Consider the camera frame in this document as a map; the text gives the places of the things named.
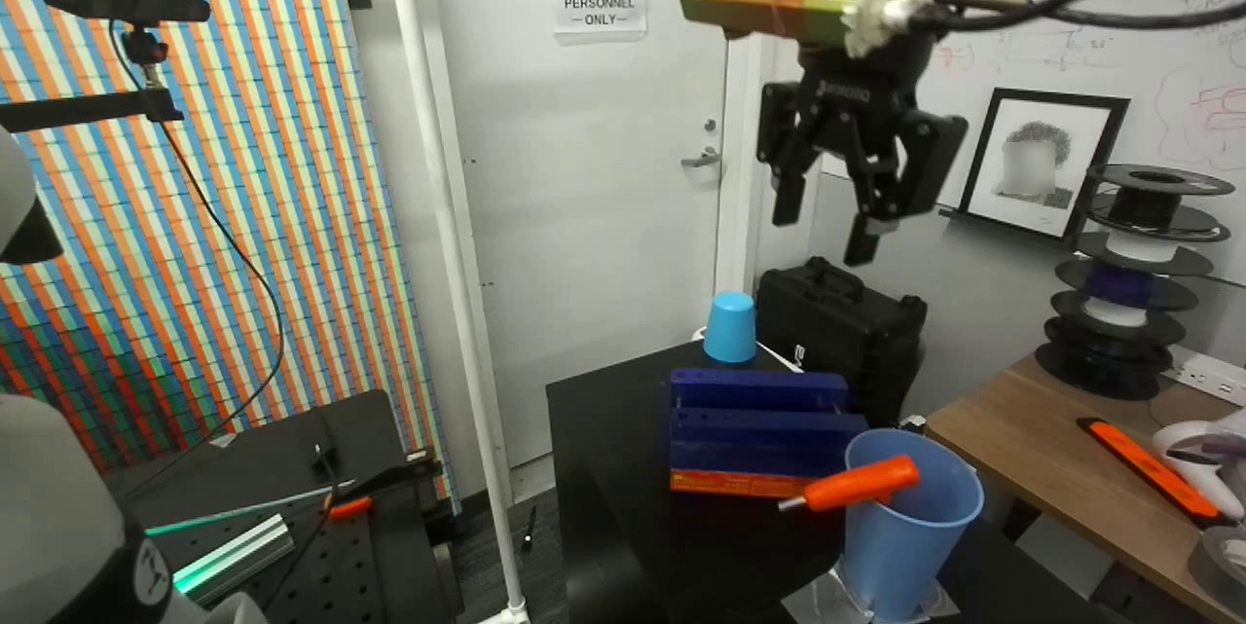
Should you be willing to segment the blue and orange tool holder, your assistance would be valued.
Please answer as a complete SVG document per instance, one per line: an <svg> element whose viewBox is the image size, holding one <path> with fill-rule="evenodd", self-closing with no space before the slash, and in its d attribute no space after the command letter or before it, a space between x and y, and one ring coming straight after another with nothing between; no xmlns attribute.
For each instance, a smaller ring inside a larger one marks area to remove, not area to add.
<svg viewBox="0 0 1246 624"><path fill-rule="evenodd" d="M669 487L792 498L845 468L868 421L836 372L677 367L669 376Z"/></svg>

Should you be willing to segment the whiteboard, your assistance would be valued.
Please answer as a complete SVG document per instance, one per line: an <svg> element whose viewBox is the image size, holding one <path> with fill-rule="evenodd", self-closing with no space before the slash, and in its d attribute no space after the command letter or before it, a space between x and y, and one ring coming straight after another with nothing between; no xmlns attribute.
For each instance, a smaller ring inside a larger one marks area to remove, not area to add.
<svg viewBox="0 0 1246 624"><path fill-rule="evenodd" d="M1090 12L1182 15L1246 0L1079 0ZM1215 275L1246 285L1246 17L1210 27L1126 31L1049 19L954 32L918 86L923 110L962 115L969 136L942 193L957 206L996 88L1118 96L1129 108L1116 163L1168 164L1232 182L1202 203L1231 235L1210 248Z"/></svg>

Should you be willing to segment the black hard case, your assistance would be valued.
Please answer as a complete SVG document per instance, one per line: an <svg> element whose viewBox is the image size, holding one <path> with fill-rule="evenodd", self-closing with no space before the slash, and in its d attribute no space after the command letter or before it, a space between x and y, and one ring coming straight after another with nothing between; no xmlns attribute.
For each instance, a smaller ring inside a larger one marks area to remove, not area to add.
<svg viewBox="0 0 1246 624"><path fill-rule="evenodd" d="M805 372L837 372L872 427L898 425L923 361L927 301L892 299L824 257L765 272L753 298L765 347Z"/></svg>

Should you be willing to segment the wooden table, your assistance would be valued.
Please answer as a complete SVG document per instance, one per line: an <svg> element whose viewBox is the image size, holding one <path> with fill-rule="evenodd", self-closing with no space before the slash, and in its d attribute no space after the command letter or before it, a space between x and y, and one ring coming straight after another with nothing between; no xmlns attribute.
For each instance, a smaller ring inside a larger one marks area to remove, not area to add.
<svg viewBox="0 0 1246 624"><path fill-rule="evenodd" d="M1078 426L1080 418L1100 418L1148 445L1161 423L1232 411L1224 399L1170 379L1158 387L1150 401L1095 396L1023 357L931 414L930 433L993 485L1059 519L1202 620L1246 624L1192 580L1192 521Z"/></svg>

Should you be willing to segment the aluminium rail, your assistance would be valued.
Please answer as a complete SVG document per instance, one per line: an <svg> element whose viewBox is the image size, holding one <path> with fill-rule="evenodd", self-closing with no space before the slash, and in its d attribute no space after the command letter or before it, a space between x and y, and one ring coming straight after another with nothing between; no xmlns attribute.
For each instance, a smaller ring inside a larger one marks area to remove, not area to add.
<svg viewBox="0 0 1246 624"><path fill-rule="evenodd" d="M245 507L223 509L209 516L183 519L169 526L156 526L145 531L150 538L173 534L174 532L198 531L199 528L231 523L233 519L258 514L255 526L231 536L231 539L204 555L174 570L173 587L182 597L196 605L227 597L232 588L258 574L293 552L295 541L292 536L292 521L297 509L307 507L312 499L321 507L321 514L328 516L329 496L338 496L353 486L355 480L346 480L302 493L285 496L280 499L259 501Z"/></svg>

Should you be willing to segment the white pole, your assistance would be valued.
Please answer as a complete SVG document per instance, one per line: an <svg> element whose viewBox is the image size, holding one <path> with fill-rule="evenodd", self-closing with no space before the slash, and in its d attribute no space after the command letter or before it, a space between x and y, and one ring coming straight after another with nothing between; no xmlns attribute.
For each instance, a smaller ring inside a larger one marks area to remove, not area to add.
<svg viewBox="0 0 1246 624"><path fill-rule="evenodd" d="M411 78L411 95L417 130L420 133L420 153L424 167L430 176L434 219L439 230L439 243L442 262L449 273L449 291L459 347L464 365L464 381L470 399L470 412L473 421L473 433L482 463L491 517L493 517L495 548L498 552L506 607L480 624L532 624L530 607L518 572L518 559L515 553L515 541L510 531L510 470L498 458L498 443L495 441L493 421L490 418L482 380L482 352L478 344L477 323L472 308L472 294L478 286L468 279L461 229L459 228L459 198L455 196L451 169L459 166L459 159L449 158L439 120L439 110L434 83L432 62L427 55L426 35L424 35L417 0L395 0L399 29L402 37L404 59Z"/></svg>

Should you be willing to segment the grey tape roll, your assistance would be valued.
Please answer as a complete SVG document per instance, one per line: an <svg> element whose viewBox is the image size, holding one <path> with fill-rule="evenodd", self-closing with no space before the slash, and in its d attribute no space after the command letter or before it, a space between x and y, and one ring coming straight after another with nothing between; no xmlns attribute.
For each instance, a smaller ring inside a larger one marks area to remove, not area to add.
<svg viewBox="0 0 1246 624"><path fill-rule="evenodd" d="M1192 580L1234 615L1246 620L1246 531L1216 526L1202 531L1187 558Z"/></svg>

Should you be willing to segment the hand controller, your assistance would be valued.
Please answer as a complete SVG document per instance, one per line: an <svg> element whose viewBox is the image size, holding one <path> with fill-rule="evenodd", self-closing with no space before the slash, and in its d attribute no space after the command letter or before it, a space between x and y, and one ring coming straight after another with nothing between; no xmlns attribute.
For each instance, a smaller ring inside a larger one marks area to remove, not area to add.
<svg viewBox="0 0 1246 624"><path fill-rule="evenodd" d="M1225 517L1246 523L1246 407L1215 421L1168 423L1150 445Z"/></svg>

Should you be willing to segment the small blue cup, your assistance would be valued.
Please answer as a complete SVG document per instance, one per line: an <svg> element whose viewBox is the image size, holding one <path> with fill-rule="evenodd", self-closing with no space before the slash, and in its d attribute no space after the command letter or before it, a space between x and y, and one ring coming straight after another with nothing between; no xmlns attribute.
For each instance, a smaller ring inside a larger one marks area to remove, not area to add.
<svg viewBox="0 0 1246 624"><path fill-rule="evenodd" d="M720 291L711 299L703 350L716 362L749 362L756 354L756 309L745 291Z"/></svg>

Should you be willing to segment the stack of filament spools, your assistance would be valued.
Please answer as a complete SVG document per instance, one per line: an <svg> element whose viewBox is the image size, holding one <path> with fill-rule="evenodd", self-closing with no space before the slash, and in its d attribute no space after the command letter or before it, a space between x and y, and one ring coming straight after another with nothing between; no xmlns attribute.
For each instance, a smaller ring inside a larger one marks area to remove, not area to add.
<svg viewBox="0 0 1246 624"><path fill-rule="evenodd" d="M1172 347L1187 331L1176 314L1197 306L1187 279L1212 262L1197 247L1229 239L1229 225L1190 199L1229 197L1231 182L1161 164L1096 164L1078 212L1087 229L1062 262L1063 290L1050 296L1042 370L1073 389L1109 399L1158 397Z"/></svg>

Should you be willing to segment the large blue cup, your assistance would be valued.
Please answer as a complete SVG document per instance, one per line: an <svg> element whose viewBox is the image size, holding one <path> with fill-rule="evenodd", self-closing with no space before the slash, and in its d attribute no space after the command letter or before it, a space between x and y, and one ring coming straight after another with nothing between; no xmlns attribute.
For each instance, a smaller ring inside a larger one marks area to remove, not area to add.
<svg viewBox="0 0 1246 624"><path fill-rule="evenodd" d="M934 589L984 491L976 470L944 446L902 428L871 428L847 446L847 468L907 457L918 483L877 499L849 504L845 514L844 580L875 620L902 622Z"/></svg>

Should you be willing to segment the orange and black flat tool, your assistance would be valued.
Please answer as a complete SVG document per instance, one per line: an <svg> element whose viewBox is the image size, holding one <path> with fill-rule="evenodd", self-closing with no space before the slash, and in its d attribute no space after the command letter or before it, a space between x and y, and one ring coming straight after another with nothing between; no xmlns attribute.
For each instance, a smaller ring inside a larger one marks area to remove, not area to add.
<svg viewBox="0 0 1246 624"><path fill-rule="evenodd" d="M1216 508L1212 501L1205 498L1192 486L1185 482L1175 470L1170 470L1161 460L1156 460L1153 453L1143 448L1135 438L1131 438L1115 423L1101 418L1082 417L1077 418L1078 428L1096 441L1110 455L1121 461L1126 470L1131 470L1140 480L1153 487L1158 494L1174 504L1199 531L1209 531L1211 527L1234 526L1234 521Z"/></svg>

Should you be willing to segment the striped colourful backdrop panel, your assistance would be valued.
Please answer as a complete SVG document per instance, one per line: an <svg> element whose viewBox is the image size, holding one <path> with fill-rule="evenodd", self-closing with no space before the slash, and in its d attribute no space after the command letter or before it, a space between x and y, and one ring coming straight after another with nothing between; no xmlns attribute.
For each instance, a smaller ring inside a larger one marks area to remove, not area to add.
<svg viewBox="0 0 1246 624"><path fill-rule="evenodd" d="M182 122L19 136L65 252L0 267L0 394L102 470L371 389L446 453L346 0L208 2L157 30ZM117 39L0 0L0 102L128 91Z"/></svg>

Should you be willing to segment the white power strip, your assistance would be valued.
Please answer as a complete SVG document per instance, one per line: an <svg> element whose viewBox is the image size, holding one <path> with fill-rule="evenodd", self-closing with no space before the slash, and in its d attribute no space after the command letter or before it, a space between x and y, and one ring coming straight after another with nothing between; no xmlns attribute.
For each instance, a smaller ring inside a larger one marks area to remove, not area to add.
<svg viewBox="0 0 1246 624"><path fill-rule="evenodd" d="M1164 372L1169 379L1201 390L1202 394L1246 409L1246 366L1232 365L1224 359L1192 352L1172 345L1169 349L1172 365Z"/></svg>

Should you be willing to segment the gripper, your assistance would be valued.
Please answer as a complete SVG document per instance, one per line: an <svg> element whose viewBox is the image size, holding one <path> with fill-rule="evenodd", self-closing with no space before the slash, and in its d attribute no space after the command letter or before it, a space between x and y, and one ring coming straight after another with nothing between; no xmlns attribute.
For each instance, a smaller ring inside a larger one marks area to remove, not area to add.
<svg viewBox="0 0 1246 624"><path fill-rule="evenodd" d="M827 44L800 44L801 82L765 83L756 159L770 168L775 228L796 224L807 172L831 148L824 132L840 125L842 113L856 126L846 163L858 207L844 264L873 262L881 237L900 220L934 210L969 131L962 117L917 108L917 83L934 44L934 35L900 35L863 57Z"/></svg>

